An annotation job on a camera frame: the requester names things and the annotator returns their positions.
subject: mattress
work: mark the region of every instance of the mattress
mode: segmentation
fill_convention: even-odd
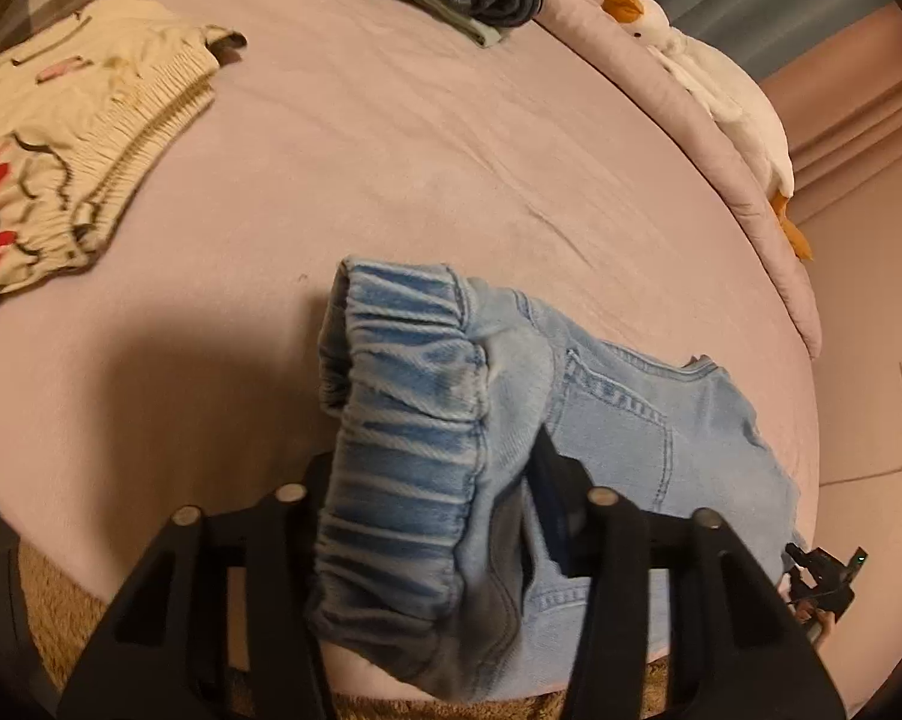
[[[177,507],[248,506],[332,445],[315,339],[352,253],[449,263],[675,365],[712,357],[812,538],[807,334],[745,234],[774,217],[734,210],[606,74],[537,23],[481,50],[398,1],[159,1],[248,48],[102,260],[0,306],[0,512],[85,589],[112,596]],[[335,688],[414,694],[355,659],[329,654]]]

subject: pink comforter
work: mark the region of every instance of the pink comforter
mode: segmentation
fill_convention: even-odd
[[[0,512],[82,586],[109,597],[176,507],[249,505],[331,445],[315,337],[349,253],[449,262],[597,337],[710,355],[813,536],[806,279],[723,135],[587,0],[541,19],[591,64],[535,23],[479,50],[391,0],[160,1],[241,29],[243,60],[102,260],[0,307]],[[333,658],[340,690],[407,694]]]

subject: denim fabric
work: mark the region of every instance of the denim fabric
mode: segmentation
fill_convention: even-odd
[[[549,560],[522,481],[542,423],[596,484],[654,512],[718,509],[771,579],[783,571],[795,486],[707,357],[671,367],[445,266],[348,259],[320,366],[341,429],[311,622],[438,698],[570,674],[588,583]],[[667,643],[655,577],[649,650]]]

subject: brown rug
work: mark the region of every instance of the brown rug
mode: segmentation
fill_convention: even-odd
[[[104,614],[104,604],[88,595],[41,552],[25,543],[21,544],[19,564],[35,645],[52,682],[61,689]],[[664,709],[666,683],[665,659],[648,666],[644,717]],[[238,672],[235,672],[232,688],[234,709],[251,716],[248,690]],[[563,701],[563,693],[467,706],[438,701],[373,701],[335,696],[335,706],[342,720],[557,720]]]

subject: stuffed duck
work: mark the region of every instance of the stuffed duck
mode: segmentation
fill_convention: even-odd
[[[784,125],[761,87],[715,47],[674,28],[654,0],[605,0],[602,9],[703,106],[754,173],[795,254],[812,259],[807,239],[786,215],[795,172]]]

